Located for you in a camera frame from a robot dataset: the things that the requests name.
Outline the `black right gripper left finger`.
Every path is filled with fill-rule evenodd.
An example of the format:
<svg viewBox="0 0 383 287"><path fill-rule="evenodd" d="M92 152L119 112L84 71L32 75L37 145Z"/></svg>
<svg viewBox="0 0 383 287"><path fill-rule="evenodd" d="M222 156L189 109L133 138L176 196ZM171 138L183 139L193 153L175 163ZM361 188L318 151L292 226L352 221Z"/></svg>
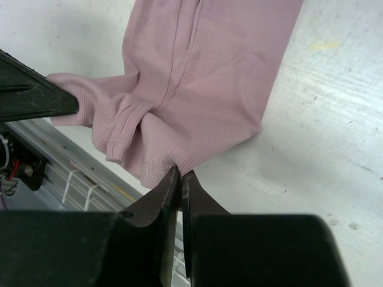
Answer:
<svg viewBox="0 0 383 287"><path fill-rule="evenodd" d="M2 286L170 286L180 173L120 212L1 213Z"/></svg>

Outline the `mauve tank top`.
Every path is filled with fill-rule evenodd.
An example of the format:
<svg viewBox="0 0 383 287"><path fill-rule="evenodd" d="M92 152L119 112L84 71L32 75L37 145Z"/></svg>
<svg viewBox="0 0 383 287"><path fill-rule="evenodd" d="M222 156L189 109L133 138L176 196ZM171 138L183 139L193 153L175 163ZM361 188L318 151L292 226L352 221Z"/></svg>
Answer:
<svg viewBox="0 0 383 287"><path fill-rule="evenodd" d="M301 1L136 1L124 74L51 74L73 94L55 126L92 130L95 148L146 188L185 175L260 131Z"/></svg>

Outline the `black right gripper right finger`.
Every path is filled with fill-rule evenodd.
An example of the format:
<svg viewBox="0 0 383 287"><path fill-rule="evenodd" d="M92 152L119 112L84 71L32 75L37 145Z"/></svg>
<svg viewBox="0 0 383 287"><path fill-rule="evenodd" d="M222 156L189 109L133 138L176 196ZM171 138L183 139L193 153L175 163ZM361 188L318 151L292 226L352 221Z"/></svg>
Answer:
<svg viewBox="0 0 383 287"><path fill-rule="evenodd" d="M328 225L310 214L231 214L193 172L182 180L192 286L348 286Z"/></svg>

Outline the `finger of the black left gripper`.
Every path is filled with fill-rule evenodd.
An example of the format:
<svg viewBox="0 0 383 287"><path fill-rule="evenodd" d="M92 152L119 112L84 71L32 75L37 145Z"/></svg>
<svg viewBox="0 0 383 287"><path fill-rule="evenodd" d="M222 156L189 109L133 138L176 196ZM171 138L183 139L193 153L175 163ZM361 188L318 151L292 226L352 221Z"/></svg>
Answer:
<svg viewBox="0 0 383 287"><path fill-rule="evenodd" d="M75 96L1 51L1 122L76 114Z"/></svg>

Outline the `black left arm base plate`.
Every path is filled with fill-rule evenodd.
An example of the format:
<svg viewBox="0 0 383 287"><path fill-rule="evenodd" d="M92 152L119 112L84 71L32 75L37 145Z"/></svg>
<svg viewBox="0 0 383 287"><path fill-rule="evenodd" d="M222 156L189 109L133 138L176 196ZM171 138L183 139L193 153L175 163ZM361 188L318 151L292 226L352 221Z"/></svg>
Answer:
<svg viewBox="0 0 383 287"><path fill-rule="evenodd" d="M20 183L37 191L48 160L32 144L1 126L1 194L13 196Z"/></svg>

